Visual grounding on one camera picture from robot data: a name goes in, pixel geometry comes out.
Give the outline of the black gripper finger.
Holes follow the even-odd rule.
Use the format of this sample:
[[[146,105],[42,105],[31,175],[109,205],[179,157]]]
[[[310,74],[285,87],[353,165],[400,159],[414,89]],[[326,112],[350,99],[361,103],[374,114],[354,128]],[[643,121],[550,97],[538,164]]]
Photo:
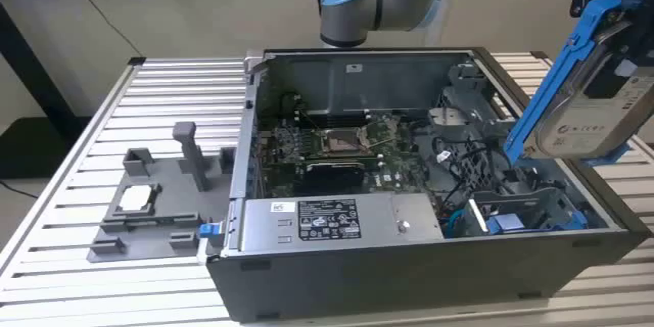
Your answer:
[[[605,45],[595,49],[589,62],[587,97],[615,98],[639,66],[624,53]]]

